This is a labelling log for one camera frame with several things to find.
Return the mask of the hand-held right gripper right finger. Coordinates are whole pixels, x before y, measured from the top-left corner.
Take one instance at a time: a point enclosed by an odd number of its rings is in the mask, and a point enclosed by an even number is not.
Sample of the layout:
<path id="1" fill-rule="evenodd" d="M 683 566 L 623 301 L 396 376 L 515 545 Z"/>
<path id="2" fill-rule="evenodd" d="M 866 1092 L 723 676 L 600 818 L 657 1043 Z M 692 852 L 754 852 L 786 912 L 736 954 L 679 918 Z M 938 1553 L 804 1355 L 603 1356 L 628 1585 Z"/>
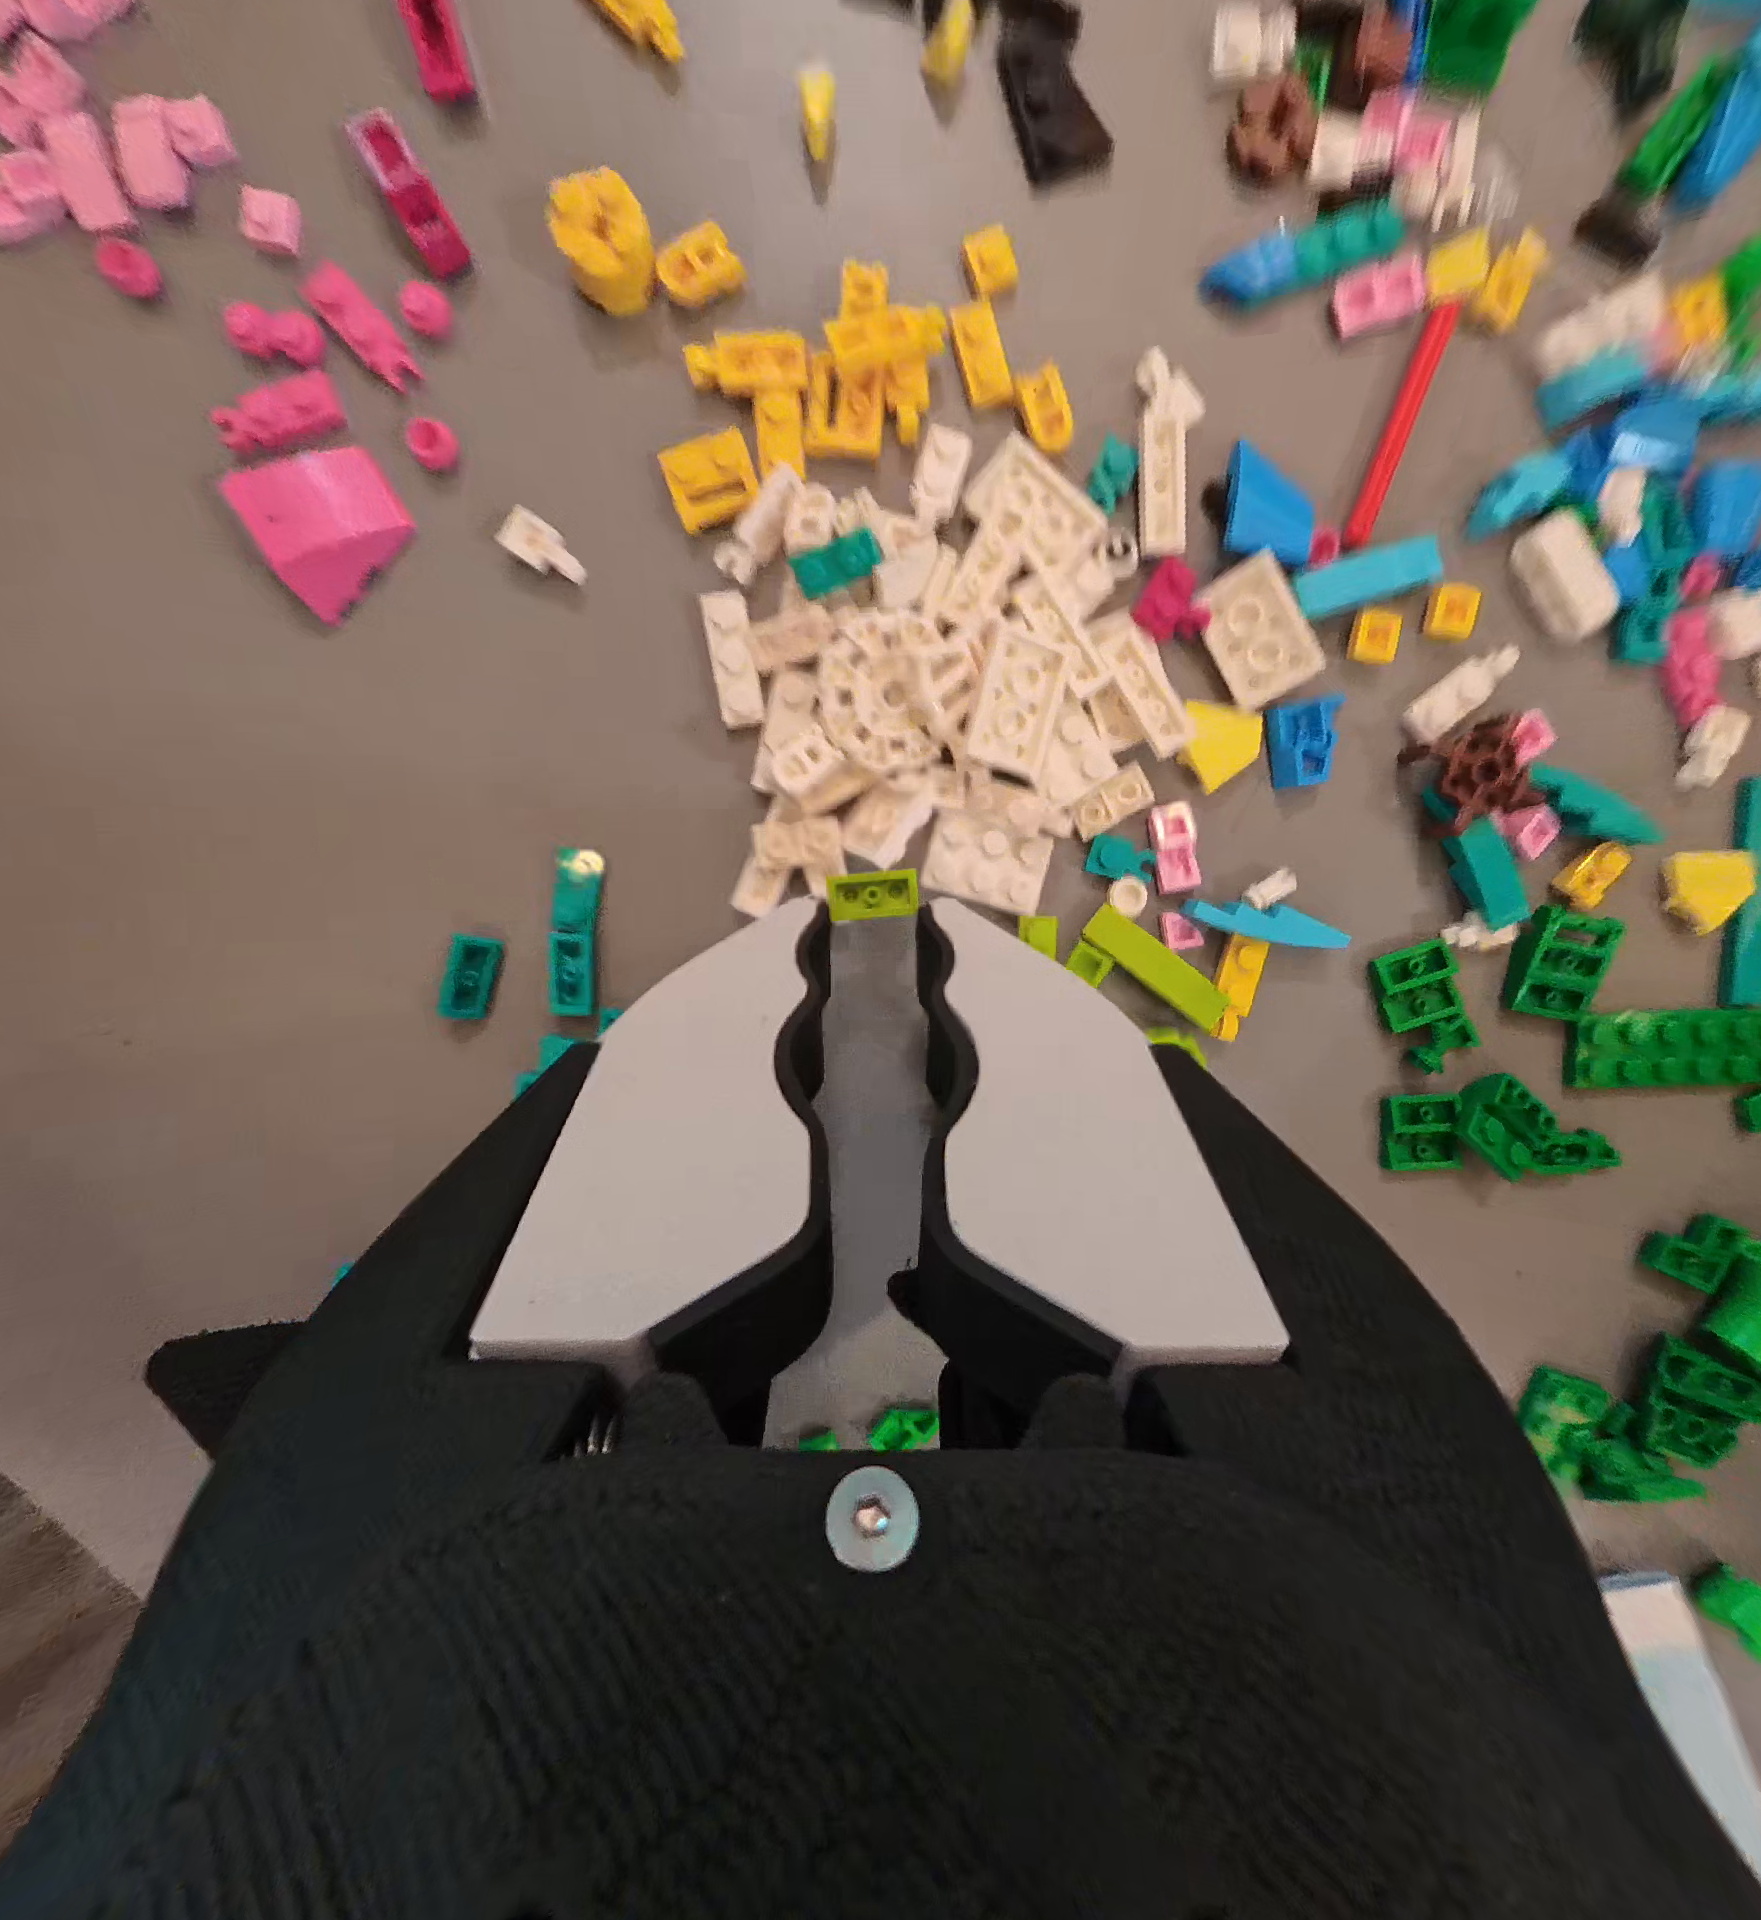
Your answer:
<path id="1" fill-rule="evenodd" d="M 969 1374 L 1272 1364 L 1288 1334 L 1131 1021 L 959 899 L 915 922 L 913 1317 Z"/>

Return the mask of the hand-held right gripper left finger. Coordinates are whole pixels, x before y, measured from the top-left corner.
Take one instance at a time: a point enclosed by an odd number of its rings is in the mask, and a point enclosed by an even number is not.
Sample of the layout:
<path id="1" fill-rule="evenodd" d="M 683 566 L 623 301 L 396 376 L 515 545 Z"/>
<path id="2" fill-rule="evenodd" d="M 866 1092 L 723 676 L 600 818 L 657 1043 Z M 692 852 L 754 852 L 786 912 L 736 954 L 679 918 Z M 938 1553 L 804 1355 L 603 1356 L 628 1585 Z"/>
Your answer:
<path id="1" fill-rule="evenodd" d="M 599 1043 L 471 1324 L 475 1361 L 778 1374 L 831 1298 L 829 922 L 788 899 Z"/>

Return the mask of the long lime lego plate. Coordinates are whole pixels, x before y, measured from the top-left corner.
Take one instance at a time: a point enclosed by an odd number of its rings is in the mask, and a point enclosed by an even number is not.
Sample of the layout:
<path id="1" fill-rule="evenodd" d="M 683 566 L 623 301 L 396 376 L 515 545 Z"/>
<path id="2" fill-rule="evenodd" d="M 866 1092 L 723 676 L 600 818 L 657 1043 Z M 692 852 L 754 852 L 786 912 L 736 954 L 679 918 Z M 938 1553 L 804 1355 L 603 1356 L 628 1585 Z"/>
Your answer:
<path id="1" fill-rule="evenodd" d="M 1203 972 L 1115 907 L 1100 905 L 1088 917 L 1082 940 L 1182 1021 L 1213 1037 L 1220 1035 L 1222 1021 L 1229 1017 L 1227 997 Z"/>

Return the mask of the yellow lego slope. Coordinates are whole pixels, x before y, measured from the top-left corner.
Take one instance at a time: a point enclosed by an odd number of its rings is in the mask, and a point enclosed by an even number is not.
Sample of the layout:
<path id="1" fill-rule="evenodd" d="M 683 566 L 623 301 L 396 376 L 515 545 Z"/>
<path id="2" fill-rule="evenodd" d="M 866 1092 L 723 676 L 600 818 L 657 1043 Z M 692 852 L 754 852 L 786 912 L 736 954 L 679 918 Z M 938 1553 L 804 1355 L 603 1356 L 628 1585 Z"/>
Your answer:
<path id="1" fill-rule="evenodd" d="M 1176 758 L 1205 795 L 1253 769 L 1264 752 L 1264 716 L 1223 704 L 1185 702 L 1186 737 Z"/>
<path id="2" fill-rule="evenodd" d="M 1719 930 L 1757 892 L 1757 854 L 1680 850 L 1660 863 L 1660 909 L 1693 936 Z"/>

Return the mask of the blue lego brick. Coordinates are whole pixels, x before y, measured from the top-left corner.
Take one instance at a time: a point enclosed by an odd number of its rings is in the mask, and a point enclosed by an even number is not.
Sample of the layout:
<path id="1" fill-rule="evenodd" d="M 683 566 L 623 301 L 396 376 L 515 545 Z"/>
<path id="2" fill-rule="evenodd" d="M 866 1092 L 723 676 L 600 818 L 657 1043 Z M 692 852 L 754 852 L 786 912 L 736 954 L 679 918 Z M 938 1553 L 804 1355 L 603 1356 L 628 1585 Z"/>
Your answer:
<path id="1" fill-rule="evenodd" d="M 1295 794 L 1327 782 L 1345 696 L 1275 704 L 1263 714 L 1272 792 Z"/>

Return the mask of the white lego brick pile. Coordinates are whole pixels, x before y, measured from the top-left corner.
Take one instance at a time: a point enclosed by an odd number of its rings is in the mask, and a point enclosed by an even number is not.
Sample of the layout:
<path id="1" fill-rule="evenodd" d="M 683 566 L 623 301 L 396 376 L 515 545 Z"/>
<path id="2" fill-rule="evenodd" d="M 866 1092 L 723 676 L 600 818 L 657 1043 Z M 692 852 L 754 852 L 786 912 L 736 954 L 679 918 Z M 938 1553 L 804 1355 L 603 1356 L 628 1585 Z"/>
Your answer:
<path id="1" fill-rule="evenodd" d="M 1185 702 L 1264 714 L 1322 676 L 1272 556 L 1205 587 L 1182 564 L 1203 395 L 1159 349 L 1135 390 L 1137 432 L 1102 445 L 1097 476 L 1076 483 L 1050 460 L 1105 518 L 1080 551 L 1031 551 L 1031 498 L 927 530 L 911 495 L 891 513 L 814 480 L 778 503 L 788 517 L 764 547 L 709 533 L 723 589 L 698 596 L 700 639 L 764 804 L 728 899 L 737 918 L 910 854 L 937 894 L 1033 914 L 1062 843 L 1091 849 L 1153 813 Z"/>

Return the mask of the brown round lego piece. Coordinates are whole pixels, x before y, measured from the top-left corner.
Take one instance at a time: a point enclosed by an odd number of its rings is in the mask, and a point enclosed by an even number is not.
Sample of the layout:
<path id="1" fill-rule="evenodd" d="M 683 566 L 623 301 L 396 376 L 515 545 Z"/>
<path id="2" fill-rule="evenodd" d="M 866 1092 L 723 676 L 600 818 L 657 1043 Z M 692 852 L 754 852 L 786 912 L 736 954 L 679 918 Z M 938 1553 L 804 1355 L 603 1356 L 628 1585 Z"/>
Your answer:
<path id="1" fill-rule="evenodd" d="M 1429 832 L 1458 834 L 1477 819 L 1547 804 L 1530 780 L 1530 761 L 1520 752 L 1520 734 L 1520 716 L 1506 712 L 1456 728 L 1438 742 L 1397 751 L 1397 769 L 1434 764 L 1425 790 L 1437 807 Z"/>

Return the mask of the green lego brick pile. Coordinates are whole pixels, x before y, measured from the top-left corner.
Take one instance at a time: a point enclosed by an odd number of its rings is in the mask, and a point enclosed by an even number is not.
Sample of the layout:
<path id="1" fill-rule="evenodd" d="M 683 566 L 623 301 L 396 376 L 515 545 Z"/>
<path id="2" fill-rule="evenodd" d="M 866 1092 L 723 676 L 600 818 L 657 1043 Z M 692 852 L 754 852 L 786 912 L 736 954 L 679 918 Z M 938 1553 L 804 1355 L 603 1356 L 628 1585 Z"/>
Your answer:
<path id="1" fill-rule="evenodd" d="M 1761 1010 L 1594 1015 L 1581 994 L 1586 962 L 1609 960 L 1619 927 L 1571 927 L 1579 963 L 1528 1003 L 1564 1025 L 1564 1090 L 1734 1090 L 1761 1095 Z M 1440 940 L 1372 962 L 1372 994 L 1388 1033 L 1416 1039 L 1406 1059 L 1422 1075 L 1477 1045 L 1456 991 L 1456 950 Z M 1378 1162 L 1386 1173 L 1459 1171 L 1475 1162 L 1517 1184 L 1573 1178 L 1622 1164 L 1619 1148 L 1577 1127 L 1525 1082 L 1486 1073 L 1456 1090 L 1402 1090 L 1379 1102 Z M 1539 1366 L 1517 1423 L 1543 1471 L 1588 1502 L 1660 1504 L 1702 1499 L 1704 1471 L 1722 1465 L 1761 1426 L 1761 1236 L 1715 1213 L 1683 1231 L 1643 1236 L 1635 1263 L 1702 1299 L 1687 1333 L 1660 1333 L 1635 1392 Z M 1761 1582 L 1727 1565 L 1696 1577 L 1693 1601 L 1761 1665 Z"/>

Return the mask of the single white lego clip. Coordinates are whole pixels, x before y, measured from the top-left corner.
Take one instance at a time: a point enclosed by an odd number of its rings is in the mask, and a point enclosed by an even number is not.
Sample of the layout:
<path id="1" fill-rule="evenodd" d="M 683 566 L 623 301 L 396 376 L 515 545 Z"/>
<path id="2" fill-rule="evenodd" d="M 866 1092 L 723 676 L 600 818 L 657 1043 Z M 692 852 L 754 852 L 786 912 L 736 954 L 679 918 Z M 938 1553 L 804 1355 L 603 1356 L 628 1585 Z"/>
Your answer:
<path id="1" fill-rule="evenodd" d="M 515 504 L 508 510 L 493 541 L 515 564 L 542 578 L 560 578 L 572 587 L 584 587 L 587 581 L 584 564 L 580 564 L 564 536 L 524 504 Z"/>

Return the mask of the light blue lego plate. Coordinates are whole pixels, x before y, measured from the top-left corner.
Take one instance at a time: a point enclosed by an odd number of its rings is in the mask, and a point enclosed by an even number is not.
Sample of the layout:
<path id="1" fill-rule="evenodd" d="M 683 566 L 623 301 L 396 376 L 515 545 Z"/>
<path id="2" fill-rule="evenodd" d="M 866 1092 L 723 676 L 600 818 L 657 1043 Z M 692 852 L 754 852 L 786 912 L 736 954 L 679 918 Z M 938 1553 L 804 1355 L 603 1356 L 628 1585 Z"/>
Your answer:
<path id="1" fill-rule="evenodd" d="M 1442 578 L 1442 549 L 1434 538 L 1365 545 L 1299 569 L 1294 596 L 1309 623 L 1394 600 Z"/>

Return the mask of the blue lego slope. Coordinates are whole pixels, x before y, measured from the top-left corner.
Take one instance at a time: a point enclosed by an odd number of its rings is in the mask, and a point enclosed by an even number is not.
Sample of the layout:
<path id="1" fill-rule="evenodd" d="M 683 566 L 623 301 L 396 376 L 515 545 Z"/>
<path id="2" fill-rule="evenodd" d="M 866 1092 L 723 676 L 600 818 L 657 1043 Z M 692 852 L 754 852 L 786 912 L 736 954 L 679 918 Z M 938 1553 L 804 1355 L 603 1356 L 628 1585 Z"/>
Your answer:
<path id="1" fill-rule="evenodd" d="M 1269 554 L 1288 569 L 1312 561 L 1317 533 L 1309 497 L 1249 439 L 1231 445 L 1225 467 L 1222 554 Z"/>

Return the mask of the long teal lego plate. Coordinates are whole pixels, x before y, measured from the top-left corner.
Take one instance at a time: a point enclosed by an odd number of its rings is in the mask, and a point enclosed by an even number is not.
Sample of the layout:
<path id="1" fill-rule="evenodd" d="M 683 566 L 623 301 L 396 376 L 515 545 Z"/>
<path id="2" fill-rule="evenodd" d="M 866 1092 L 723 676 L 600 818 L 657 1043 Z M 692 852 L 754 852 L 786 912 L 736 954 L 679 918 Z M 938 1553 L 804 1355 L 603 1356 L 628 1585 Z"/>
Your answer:
<path id="1" fill-rule="evenodd" d="M 1761 1009 L 1761 777 L 1737 782 L 1731 850 L 1752 859 L 1754 888 L 1722 928 L 1717 1004 L 1754 1010 Z"/>

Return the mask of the large pink lego slope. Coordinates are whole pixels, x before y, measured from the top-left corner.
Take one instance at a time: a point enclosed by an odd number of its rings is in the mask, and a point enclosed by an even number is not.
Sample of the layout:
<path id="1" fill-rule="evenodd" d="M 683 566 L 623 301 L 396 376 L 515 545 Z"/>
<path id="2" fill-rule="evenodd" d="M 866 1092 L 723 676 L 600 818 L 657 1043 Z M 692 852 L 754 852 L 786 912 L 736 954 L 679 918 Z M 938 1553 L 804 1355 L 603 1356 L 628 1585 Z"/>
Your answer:
<path id="1" fill-rule="evenodd" d="M 237 467 L 217 492 L 273 577 L 327 628 L 416 536 L 387 472 L 360 445 Z"/>

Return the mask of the red lego rod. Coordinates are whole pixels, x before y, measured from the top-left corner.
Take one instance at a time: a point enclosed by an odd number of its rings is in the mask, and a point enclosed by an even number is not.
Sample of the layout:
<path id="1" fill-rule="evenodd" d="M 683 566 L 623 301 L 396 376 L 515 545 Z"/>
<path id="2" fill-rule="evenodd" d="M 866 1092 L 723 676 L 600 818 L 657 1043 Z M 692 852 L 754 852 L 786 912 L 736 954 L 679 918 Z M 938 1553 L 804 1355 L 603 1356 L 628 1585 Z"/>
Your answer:
<path id="1" fill-rule="evenodd" d="M 1342 551 L 1354 551 L 1374 540 L 1381 510 L 1391 495 L 1421 422 L 1422 408 L 1442 367 L 1445 353 L 1462 322 L 1465 301 L 1442 301 L 1429 309 L 1421 334 L 1397 381 L 1379 434 L 1361 469 L 1356 492 L 1341 530 Z"/>

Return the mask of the yellow lego brick pile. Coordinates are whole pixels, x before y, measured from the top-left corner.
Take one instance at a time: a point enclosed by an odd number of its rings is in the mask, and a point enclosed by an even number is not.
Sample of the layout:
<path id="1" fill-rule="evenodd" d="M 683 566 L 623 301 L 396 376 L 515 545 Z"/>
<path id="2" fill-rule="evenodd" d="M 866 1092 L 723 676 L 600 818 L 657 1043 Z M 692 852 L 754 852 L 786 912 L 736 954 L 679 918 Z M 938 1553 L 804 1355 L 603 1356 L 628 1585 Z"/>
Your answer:
<path id="1" fill-rule="evenodd" d="M 746 265 L 712 224 L 656 246 L 637 196 L 612 169 L 555 178 L 547 232 L 581 299 L 612 320 L 632 320 L 654 299 L 700 316 L 746 287 Z M 938 526 L 964 508 L 991 517 L 1001 497 L 1023 508 L 1033 554 L 1080 551 L 1105 540 L 1100 508 L 1050 460 L 1074 437 L 1066 387 L 1053 364 L 1014 376 L 990 299 L 1017 283 L 1001 228 L 973 232 L 964 263 L 976 299 L 941 309 L 898 304 L 878 263 L 845 261 L 840 308 L 812 342 L 791 329 L 721 329 L 683 349 L 696 394 L 750 408 L 752 441 L 729 426 L 664 447 L 657 469 L 680 526 L 728 531 L 731 549 L 760 549 L 782 536 L 786 508 L 809 481 L 809 462 L 873 464 L 894 432 L 917 464 L 910 517 Z M 1017 431 L 968 477 L 969 439 L 932 422 L 931 367 L 949 353 L 964 400 L 977 415 L 1013 412 Z"/>

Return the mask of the mixed colour lego brick pile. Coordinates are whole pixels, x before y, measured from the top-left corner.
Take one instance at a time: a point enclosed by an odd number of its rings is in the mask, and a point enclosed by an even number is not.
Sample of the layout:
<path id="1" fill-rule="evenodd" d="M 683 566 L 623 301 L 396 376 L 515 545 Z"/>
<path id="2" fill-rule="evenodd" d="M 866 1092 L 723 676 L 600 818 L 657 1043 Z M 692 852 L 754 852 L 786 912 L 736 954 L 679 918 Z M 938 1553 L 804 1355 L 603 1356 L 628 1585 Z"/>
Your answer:
<path id="1" fill-rule="evenodd" d="M 1314 207 L 1209 263 L 1203 304 L 1249 318 L 1312 293 L 1341 344 L 1406 327 L 1416 344 L 1429 309 L 1462 299 L 1451 344 L 1512 336 L 1554 261 L 1514 217 L 1481 107 L 1532 10 L 1217 4 L 1227 167 L 1253 186 L 1299 181 Z M 1687 605 L 1730 575 L 1747 592 L 1714 646 L 1757 656 L 1761 692 L 1761 462 L 1700 462 L 1706 432 L 1761 422 L 1761 4 L 1583 4 L 1571 47 L 1639 119 L 1569 229 L 1613 281 L 1525 349 L 1545 445 L 1483 483 L 1464 538 L 1514 533 L 1543 631 L 1607 633 L 1614 660 L 1660 664 L 1683 720 L 1719 720 L 1712 691 L 1678 684 L 1708 633 Z M 1429 631 L 1465 638 L 1475 592 L 1429 589 Z M 1354 615 L 1350 651 L 1386 660 L 1395 617 Z"/>

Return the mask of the black lego plate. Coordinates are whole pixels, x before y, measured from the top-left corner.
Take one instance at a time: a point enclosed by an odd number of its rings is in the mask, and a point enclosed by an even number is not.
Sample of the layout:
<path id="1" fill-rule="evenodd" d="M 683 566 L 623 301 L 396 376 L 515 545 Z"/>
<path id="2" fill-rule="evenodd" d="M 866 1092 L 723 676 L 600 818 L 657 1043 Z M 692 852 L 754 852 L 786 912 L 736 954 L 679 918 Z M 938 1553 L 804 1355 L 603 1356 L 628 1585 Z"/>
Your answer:
<path id="1" fill-rule="evenodd" d="M 1074 73 L 1080 4 L 1006 3 L 998 21 L 993 70 L 1026 183 L 1047 191 L 1105 170 L 1111 133 Z"/>

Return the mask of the pink lego brick pile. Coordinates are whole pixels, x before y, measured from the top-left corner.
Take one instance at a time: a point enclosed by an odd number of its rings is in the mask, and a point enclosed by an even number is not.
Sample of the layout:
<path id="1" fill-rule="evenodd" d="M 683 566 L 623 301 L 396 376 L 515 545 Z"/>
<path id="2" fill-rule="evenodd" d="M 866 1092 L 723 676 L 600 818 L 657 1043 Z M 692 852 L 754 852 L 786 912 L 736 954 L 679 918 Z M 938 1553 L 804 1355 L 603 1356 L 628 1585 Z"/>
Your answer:
<path id="1" fill-rule="evenodd" d="M 167 287 L 143 224 L 189 224 L 201 181 L 234 169 L 239 153 L 226 112 L 205 93 L 105 99 L 90 88 L 74 50 L 137 10 L 0 4 L 0 250 L 76 232 L 99 281 L 131 304 L 157 308 Z M 227 344 L 273 372 L 206 416 L 223 451 L 242 464 L 345 432 L 327 372 L 331 349 L 392 394 L 411 394 L 423 378 L 411 349 L 449 341 L 450 292 L 474 270 L 463 232 L 402 124 L 387 108 L 362 108 L 341 121 L 341 140 L 414 275 L 392 299 L 364 292 L 344 266 L 307 255 L 297 198 L 239 185 L 242 245 L 301 270 L 291 305 L 239 299 L 219 313 Z"/>

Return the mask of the pale blue paper sheet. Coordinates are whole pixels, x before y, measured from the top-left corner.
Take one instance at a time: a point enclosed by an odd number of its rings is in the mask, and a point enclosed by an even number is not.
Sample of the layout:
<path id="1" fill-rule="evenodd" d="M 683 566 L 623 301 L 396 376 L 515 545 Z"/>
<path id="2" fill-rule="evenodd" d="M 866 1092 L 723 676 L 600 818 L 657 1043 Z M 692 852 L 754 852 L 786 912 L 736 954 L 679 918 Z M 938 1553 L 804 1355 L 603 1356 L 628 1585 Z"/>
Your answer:
<path id="1" fill-rule="evenodd" d="M 1669 1746 L 1761 1884 L 1761 1776 L 1683 1585 L 1662 1573 L 1609 1573 L 1597 1590 Z"/>

